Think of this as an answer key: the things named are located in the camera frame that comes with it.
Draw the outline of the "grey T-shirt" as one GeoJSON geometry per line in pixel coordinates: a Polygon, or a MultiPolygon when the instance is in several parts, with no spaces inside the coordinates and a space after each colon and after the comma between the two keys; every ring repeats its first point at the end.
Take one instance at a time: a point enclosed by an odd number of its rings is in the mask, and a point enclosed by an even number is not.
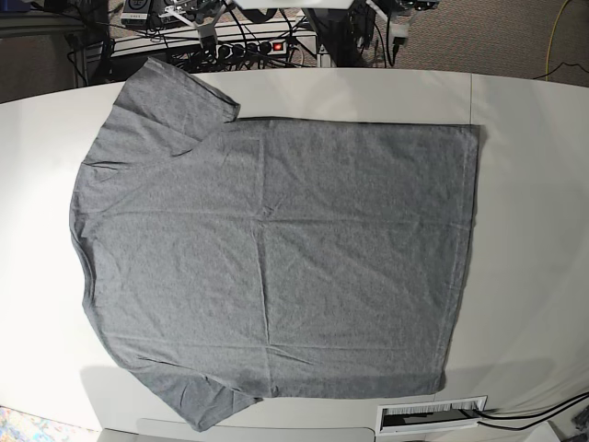
{"type": "Polygon", "coordinates": [[[106,351],[199,432],[267,398],[438,392],[478,128],[239,111],[156,59],[116,98],[70,205],[106,351]]]}

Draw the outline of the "black power strip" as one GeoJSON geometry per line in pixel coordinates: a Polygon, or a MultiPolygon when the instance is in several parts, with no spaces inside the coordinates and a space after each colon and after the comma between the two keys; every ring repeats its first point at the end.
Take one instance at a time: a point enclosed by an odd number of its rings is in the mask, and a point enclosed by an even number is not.
{"type": "Polygon", "coordinates": [[[216,57],[222,61],[248,58],[268,60],[272,57],[286,58],[287,55],[288,47],[285,41],[226,43],[218,45],[216,49],[216,57]]]}

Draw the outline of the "white table leg post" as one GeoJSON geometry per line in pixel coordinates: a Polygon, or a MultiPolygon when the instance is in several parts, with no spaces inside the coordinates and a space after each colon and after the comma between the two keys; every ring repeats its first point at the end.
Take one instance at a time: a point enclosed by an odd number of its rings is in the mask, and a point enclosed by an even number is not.
{"type": "Polygon", "coordinates": [[[316,58],[318,68],[331,68],[332,59],[328,48],[325,46],[322,35],[319,31],[316,32],[316,58]]]}

